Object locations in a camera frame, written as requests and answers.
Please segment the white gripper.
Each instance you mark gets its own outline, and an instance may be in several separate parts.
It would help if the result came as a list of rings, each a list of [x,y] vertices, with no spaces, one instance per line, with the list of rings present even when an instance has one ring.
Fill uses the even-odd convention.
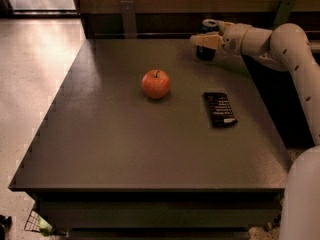
[[[223,38],[219,34],[192,35],[190,41],[193,45],[213,50],[220,49],[223,46],[228,53],[245,55],[244,39],[247,32],[252,28],[251,25],[233,24],[232,22],[221,20],[211,20],[210,23],[214,31],[223,35]]]

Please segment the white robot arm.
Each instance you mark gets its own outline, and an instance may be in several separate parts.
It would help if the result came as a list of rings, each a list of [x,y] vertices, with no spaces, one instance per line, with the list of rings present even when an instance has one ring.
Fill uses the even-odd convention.
[[[279,240],[320,239],[320,67],[305,31],[285,23],[273,30],[219,21],[219,30],[193,35],[192,44],[249,56],[290,73],[314,146],[294,161],[287,177]]]

